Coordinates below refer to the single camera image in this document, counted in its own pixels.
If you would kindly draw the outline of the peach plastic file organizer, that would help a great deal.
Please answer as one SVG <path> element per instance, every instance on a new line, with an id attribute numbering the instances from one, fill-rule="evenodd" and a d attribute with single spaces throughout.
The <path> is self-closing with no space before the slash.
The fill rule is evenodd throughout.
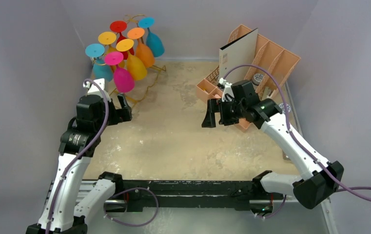
<path id="1" fill-rule="evenodd" d="M 253 64 L 267 68 L 278 82 L 282 92 L 278 91 L 271 78 L 259 69 L 249 68 L 244 78 L 250 79 L 259 74 L 263 75 L 261 82 L 256 85 L 256 92 L 261 99 L 271 98 L 280 104 L 282 102 L 281 95 L 286 96 L 287 94 L 285 83 L 299 61 L 299 56 L 259 34 L 257 36 Z M 197 98 L 207 103 L 208 99 L 221 96 L 223 91 L 217 87 L 218 80 L 219 68 L 216 67 L 196 85 Z"/>

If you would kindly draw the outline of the yellow wine glass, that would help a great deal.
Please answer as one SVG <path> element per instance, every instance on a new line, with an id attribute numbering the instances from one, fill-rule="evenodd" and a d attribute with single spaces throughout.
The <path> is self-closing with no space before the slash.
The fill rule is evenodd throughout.
<path id="1" fill-rule="evenodd" d="M 103 55 L 104 61 L 105 61 L 106 55 L 108 55 L 109 53 L 119 52 L 113 46 L 113 44 L 116 42 L 116 40 L 117 40 L 116 34 L 114 32 L 110 32 L 110 31 L 103 32 L 98 36 L 99 43 L 101 43 L 105 47 L 105 53 Z M 118 64 L 118 67 L 125 68 L 125 60 L 124 59 L 122 59 L 122 61 Z M 115 69 L 117 68 L 117 66 L 116 65 L 110 65 L 110 68 L 111 68 L 112 72 L 114 72 Z"/>
<path id="2" fill-rule="evenodd" d="M 144 63 L 135 55 L 131 54 L 130 49 L 133 49 L 134 41 L 132 39 L 122 39 L 117 42 L 116 49 L 120 52 L 127 52 L 127 70 L 135 81 L 142 80 L 147 76 L 147 69 Z"/>

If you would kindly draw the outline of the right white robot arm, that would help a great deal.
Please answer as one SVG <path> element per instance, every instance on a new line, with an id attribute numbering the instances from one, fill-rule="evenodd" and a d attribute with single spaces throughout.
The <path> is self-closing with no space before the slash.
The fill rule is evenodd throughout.
<path id="1" fill-rule="evenodd" d="M 216 126 L 215 113 L 220 114 L 219 124 L 225 126 L 245 117 L 267 134 L 290 158 L 299 176 L 282 175 L 266 171 L 254 178 L 252 192 L 258 198 L 270 193 L 294 196 L 307 209 L 313 209 L 338 190 L 335 179 L 341 180 L 344 167 L 338 161 L 329 162 L 315 152 L 309 143 L 286 121 L 286 115 L 272 99 L 249 103 L 248 99 L 222 101 L 209 99 L 203 128 Z"/>

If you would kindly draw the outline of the red wine glass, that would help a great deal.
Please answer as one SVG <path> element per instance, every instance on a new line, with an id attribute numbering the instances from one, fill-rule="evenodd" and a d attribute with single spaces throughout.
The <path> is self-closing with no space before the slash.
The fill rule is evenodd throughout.
<path id="1" fill-rule="evenodd" d="M 126 22 L 121 21 L 121 20 L 114 21 L 114 22 L 112 22 L 110 24 L 110 29 L 111 29 L 111 31 L 113 31 L 113 32 L 115 32 L 117 34 L 117 42 L 116 42 L 116 44 L 118 44 L 123 39 L 127 39 L 122 34 L 122 32 L 127 29 L 127 23 Z M 133 47 L 131 47 L 129 49 L 129 53 L 132 54 L 132 55 L 135 54 Z M 126 60 L 128 58 L 128 53 L 125 51 L 125 52 L 122 52 L 122 54 L 124 56 L 124 60 Z"/>

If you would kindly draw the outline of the grey tape roll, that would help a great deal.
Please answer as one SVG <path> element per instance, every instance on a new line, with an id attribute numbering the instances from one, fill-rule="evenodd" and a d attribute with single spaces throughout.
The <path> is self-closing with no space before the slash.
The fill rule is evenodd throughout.
<path id="1" fill-rule="evenodd" d="M 286 103 L 286 105 L 284 105 L 283 102 L 279 104 L 279 108 L 282 110 L 283 114 L 287 114 L 287 113 L 290 113 L 292 111 L 291 106 L 287 103 Z"/>

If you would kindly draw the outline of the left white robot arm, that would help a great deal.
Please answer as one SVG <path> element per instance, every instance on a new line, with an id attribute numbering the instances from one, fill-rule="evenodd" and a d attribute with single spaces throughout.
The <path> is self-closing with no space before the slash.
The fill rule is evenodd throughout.
<path id="1" fill-rule="evenodd" d="M 77 204 L 84 173 L 91 162 L 105 127 L 132 120 L 132 109 L 124 94 L 118 94 L 119 109 L 110 97 L 99 94 L 82 96 L 77 114 L 60 137 L 58 169 L 42 216 L 27 227 L 28 234 L 85 234 L 99 206 L 110 197 L 119 199 L 124 193 L 122 177 L 104 172 L 99 188 L 92 189 Z"/>

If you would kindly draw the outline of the orange wine glass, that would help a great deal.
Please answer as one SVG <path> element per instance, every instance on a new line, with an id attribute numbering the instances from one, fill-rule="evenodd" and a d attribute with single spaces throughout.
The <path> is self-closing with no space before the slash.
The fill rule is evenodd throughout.
<path id="1" fill-rule="evenodd" d="M 129 39 L 137 40 L 136 56 L 143 62 L 146 68 L 150 68 L 154 65 L 155 58 L 151 49 L 143 42 L 144 35 L 145 30 L 140 27 L 132 28 L 127 33 Z"/>

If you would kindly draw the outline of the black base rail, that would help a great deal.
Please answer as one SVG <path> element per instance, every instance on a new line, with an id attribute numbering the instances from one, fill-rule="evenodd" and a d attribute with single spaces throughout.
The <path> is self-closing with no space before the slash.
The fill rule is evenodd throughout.
<path id="1" fill-rule="evenodd" d="M 129 212 L 144 208 L 227 208 L 270 213 L 272 202 L 282 194 L 267 193 L 256 182 L 215 180 L 123 180 L 113 201 L 121 201 Z"/>

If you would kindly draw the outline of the front yellow wine glass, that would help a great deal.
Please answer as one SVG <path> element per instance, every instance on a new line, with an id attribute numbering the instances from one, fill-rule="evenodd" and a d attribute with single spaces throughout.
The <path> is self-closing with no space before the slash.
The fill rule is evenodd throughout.
<path id="1" fill-rule="evenodd" d="M 130 49 L 133 49 L 134 41 L 132 39 L 122 39 L 117 42 L 116 49 L 120 52 L 127 52 L 127 70 L 135 81 L 142 80 L 147 76 L 147 69 L 144 63 L 135 55 L 131 54 Z"/>

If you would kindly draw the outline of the rear yellow wine glass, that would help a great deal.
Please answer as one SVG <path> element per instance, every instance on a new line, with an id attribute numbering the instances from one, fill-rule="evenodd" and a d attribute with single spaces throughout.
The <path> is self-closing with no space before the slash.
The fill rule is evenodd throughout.
<path id="1" fill-rule="evenodd" d="M 103 32 L 98 36 L 99 43 L 101 43 L 105 47 L 105 53 L 103 55 L 104 61 L 105 61 L 106 55 L 108 55 L 109 53 L 119 52 L 113 46 L 113 44 L 116 42 L 116 40 L 117 40 L 116 34 L 114 32 L 110 32 L 110 31 Z M 118 64 L 118 67 L 125 68 L 125 60 L 124 59 L 122 59 L 122 61 Z M 116 65 L 110 65 L 110 68 L 111 68 L 112 72 L 114 72 L 115 69 L 117 68 L 117 66 Z"/>

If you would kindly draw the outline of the pink wine glass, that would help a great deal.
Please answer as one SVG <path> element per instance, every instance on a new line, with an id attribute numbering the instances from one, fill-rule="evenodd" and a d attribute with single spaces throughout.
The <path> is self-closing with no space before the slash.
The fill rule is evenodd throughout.
<path id="1" fill-rule="evenodd" d="M 107 54 L 104 58 L 104 61 L 107 65 L 114 65 L 116 67 L 113 75 L 116 89 L 120 93 L 127 93 L 134 89 L 135 82 L 131 74 L 126 69 L 119 67 L 119 64 L 123 61 L 123 59 L 123 54 L 115 51 Z"/>

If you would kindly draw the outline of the white binder folder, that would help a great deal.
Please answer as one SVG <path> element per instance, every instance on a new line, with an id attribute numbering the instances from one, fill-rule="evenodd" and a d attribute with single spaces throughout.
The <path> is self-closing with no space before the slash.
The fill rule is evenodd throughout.
<path id="1" fill-rule="evenodd" d="M 234 67 L 253 62 L 257 36 L 257 28 L 249 30 L 219 49 L 219 78 L 224 78 Z"/>

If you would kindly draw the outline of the blue wine glass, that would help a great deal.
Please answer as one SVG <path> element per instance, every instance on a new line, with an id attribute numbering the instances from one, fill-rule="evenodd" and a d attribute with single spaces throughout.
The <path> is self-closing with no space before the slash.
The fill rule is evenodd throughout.
<path id="1" fill-rule="evenodd" d="M 144 28 L 148 32 L 146 45 L 151 49 L 155 58 L 162 56 L 165 53 L 165 48 L 160 37 L 151 32 L 151 26 L 155 23 L 153 17 L 145 17 L 138 22 L 139 27 Z"/>
<path id="2" fill-rule="evenodd" d="M 110 82 L 113 79 L 113 72 L 109 65 L 107 65 L 102 58 L 105 53 L 105 47 L 99 43 L 93 43 L 85 48 L 85 54 L 92 59 L 93 74 L 95 79 L 105 79 Z"/>

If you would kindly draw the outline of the patterned tin in organizer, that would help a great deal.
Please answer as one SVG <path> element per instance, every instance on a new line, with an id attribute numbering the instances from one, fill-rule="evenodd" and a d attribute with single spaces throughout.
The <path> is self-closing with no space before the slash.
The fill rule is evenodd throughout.
<path id="1" fill-rule="evenodd" d="M 252 79 L 251 79 L 251 82 L 254 86 L 259 86 L 261 84 L 261 82 L 263 81 L 264 79 L 264 75 L 261 74 L 261 73 L 256 73 L 253 75 Z"/>

